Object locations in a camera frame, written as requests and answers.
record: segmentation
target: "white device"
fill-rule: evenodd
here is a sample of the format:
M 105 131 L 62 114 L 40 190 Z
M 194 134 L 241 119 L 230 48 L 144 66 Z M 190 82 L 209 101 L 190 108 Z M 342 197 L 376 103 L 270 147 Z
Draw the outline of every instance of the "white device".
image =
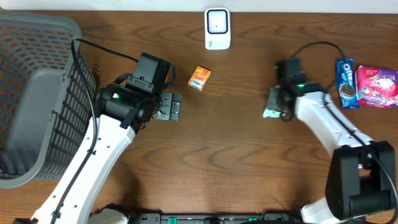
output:
M 226 8 L 205 11 L 205 47 L 208 50 L 228 49 L 231 45 L 231 19 Z

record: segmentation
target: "green led light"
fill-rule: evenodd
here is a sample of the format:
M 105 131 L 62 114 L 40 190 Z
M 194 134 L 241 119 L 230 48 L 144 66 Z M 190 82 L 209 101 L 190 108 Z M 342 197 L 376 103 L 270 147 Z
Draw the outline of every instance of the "green led light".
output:
M 177 218 L 175 218 L 175 217 L 170 217 L 170 218 L 169 218 L 169 224 L 177 224 Z

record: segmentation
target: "wood grain surface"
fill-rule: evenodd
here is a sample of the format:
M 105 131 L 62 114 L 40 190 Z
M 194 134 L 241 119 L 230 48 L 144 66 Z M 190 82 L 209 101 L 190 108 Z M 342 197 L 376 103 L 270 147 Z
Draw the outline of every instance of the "wood grain surface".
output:
M 93 211 L 109 203 L 164 213 L 261 213 L 296 209 L 324 196 L 330 158 L 299 120 L 263 119 L 278 60 L 317 40 L 355 59 L 398 70 L 398 16 L 232 13 L 228 50 L 204 46 L 203 13 L 40 11 L 65 16 L 83 37 L 139 57 L 147 52 L 177 68 L 170 91 L 182 94 L 179 122 L 152 121 L 113 167 Z M 100 87 L 136 64 L 89 46 L 83 51 Z M 338 52 L 316 46 L 300 54 L 309 80 L 326 85 Z M 187 85 L 197 65 L 212 73 L 203 91 Z M 362 107 L 344 114 L 376 141 L 398 148 L 398 109 Z M 0 190 L 0 223 L 31 217 L 56 181 Z M 385 222 L 391 213 L 372 221 Z

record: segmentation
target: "white wall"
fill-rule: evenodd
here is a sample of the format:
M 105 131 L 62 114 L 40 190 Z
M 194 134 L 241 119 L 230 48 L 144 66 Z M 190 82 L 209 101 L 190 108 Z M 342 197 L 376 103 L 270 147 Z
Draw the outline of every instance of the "white wall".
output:
M 398 13 L 398 0 L 0 0 L 3 9 Z

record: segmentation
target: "oreo cookie package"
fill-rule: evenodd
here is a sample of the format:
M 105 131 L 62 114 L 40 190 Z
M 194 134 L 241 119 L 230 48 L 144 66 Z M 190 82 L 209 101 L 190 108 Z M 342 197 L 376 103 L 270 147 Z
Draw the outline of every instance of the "oreo cookie package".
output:
M 336 84 L 344 109 L 359 108 L 353 77 L 353 65 L 354 60 L 352 58 L 339 58 L 336 61 Z

